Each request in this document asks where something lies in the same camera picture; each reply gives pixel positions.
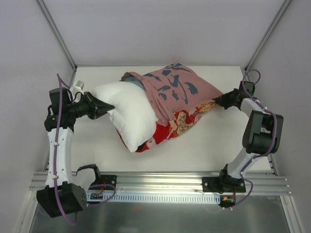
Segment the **white pillow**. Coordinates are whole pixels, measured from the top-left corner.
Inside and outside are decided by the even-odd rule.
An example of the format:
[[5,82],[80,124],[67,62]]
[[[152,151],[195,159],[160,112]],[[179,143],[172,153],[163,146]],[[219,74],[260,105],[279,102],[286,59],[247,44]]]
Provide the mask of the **white pillow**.
[[108,111],[125,146],[130,152],[148,141],[156,131],[155,111],[151,107],[146,91],[130,82],[112,82],[95,87],[91,94],[114,106]]

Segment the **pink red patterned pillowcase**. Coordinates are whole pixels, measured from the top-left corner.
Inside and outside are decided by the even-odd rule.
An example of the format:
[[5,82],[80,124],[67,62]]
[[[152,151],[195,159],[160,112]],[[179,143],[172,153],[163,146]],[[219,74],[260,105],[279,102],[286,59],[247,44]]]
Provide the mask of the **pink red patterned pillowcase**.
[[143,85],[158,118],[155,132],[139,143],[135,152],[144,152],[185,133],[216,106],[215,98],[222,95],[219,89],[180,63],[144,75],[126,72],[121,78],[130,79]]

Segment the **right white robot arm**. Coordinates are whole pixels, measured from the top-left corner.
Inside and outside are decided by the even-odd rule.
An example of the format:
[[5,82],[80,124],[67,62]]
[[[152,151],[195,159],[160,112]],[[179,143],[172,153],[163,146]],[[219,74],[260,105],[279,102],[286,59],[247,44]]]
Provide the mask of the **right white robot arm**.
[[253,82],[241,81],[238,89],[214,99],[224,109],[237,107],[247,115],[248,122],[242,136],[242,150],[220,170],[218,177],[202,179],[205,192],[246,192],[244,175],[249,168],[279,148],[284,118],[264,107],[254,92]]

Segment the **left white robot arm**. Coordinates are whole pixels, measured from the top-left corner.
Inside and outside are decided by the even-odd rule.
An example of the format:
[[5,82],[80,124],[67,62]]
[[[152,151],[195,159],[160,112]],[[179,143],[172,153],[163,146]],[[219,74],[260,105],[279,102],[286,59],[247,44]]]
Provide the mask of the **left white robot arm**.
[[51,104],[44,122],[49,139],[49,169],[45,186],[37,192],[36,198],[49,217],[67,217],[87,208],[86,193],[89,189],[109,186],[103,182],[95,164],[79,167],[73,176],[71,145],[76,120],[84,116],[98,119],[114,106],[90,92],[82,93],[80,100],[75,102],[65,87],[51,90],[49,96]]

